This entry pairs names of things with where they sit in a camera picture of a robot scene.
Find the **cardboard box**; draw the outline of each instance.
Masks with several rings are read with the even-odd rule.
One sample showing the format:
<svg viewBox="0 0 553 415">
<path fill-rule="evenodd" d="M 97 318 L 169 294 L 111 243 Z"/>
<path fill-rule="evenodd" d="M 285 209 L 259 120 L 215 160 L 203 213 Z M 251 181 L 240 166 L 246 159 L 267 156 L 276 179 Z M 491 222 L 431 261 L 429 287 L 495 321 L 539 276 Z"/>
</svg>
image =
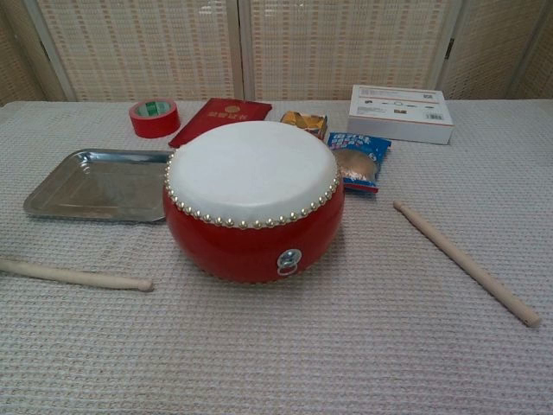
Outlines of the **cardboard box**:
<svg viewBox="0 0 553 415">
<path fill-rule="evenodd" d="M 441 91 L 353 86 L 347 132 L 447 144 L 453 128 Z"/>
</svg>

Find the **drum head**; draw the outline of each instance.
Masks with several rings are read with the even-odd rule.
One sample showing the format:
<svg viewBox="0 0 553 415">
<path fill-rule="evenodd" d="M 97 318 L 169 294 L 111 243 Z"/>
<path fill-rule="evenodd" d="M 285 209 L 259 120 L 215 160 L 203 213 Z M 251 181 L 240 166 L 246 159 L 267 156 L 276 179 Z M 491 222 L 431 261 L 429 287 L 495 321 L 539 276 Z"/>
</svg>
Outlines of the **drum head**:
<svg viewBox="0 0 553 415">
<path fill-rule="evenodd" d="M 323 142 L 269 121 L 207 131 L 180 147 L 169 167 L 177 206 L 232 227 L 300 219 L 332 197 L 338 183 L 334 155 Z"/>
</svg>

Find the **drum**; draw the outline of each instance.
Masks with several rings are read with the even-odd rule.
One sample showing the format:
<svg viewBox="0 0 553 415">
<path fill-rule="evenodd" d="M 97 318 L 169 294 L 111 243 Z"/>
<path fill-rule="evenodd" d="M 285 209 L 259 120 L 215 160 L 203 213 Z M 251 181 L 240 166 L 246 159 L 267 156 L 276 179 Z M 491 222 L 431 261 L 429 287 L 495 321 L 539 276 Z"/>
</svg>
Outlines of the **drum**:
<svg viewBox="0 0 553 415">
<path fill-rule="evenodd" d="M 180 147 L 163 190 L 168 227 L 202 269 L 261 283 L 296 274 L 328 248 L 344 189 L 332 151 L 292 125 L 223 125 Z"/>
</svg>

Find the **red notebook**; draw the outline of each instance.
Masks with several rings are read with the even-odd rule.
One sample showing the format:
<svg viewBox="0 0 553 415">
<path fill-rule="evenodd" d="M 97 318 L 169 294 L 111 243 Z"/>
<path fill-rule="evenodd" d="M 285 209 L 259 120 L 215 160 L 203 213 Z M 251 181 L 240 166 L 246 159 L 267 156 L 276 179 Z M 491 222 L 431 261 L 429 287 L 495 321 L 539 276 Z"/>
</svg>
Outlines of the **red notebook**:
<svg viewBox="0 0 553 415">
<path fill-rule="evenodd" d="M 196 112 L 188 124 L 182 127 L 169 145 L 175 148 L 181 147 L 202 132 L 221 125 L 263 120 L 271 108 L 271 104 L 261 102 L 211 98 Z"/>
</svg>

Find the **white tablecloth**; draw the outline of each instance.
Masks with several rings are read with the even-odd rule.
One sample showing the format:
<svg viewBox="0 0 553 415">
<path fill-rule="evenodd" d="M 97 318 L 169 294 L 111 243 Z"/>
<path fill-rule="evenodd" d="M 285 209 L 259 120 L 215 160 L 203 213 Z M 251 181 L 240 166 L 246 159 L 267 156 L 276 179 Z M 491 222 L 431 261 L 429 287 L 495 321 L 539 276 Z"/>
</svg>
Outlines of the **white tablecloth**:
<svg viewBox="0 0 553 415">
<path fill-rule="evenodd" d="M 27 195 L 83 148 L 167 149 L 128 103 L 0 110 L 0 255 L 153 278 L 101 290 L 0 273 L 0 412 L 553 412 L 553 101 L 450 101 L 451 144 L 394 141 L 378 195 L 346 195 L 341 230 L 300 276 L 231 284 L 162 224 L 46 220 Z M 180 102 L 183 121 L 201 107 Z M 327 113 L 344 101 L 275 102 Z M 391 205 L 407 201 L 542 316 L 526 328 Z"/>
</svg>

